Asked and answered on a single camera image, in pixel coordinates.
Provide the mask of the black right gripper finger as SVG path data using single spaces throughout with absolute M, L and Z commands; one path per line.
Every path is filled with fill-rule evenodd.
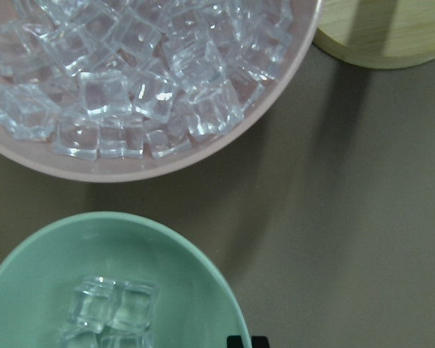
M 243 336 L 232 335 L 226 339 L 227 348 L 270 348 L 270 341 L 266 336 L 251 336 L 245 340 Z

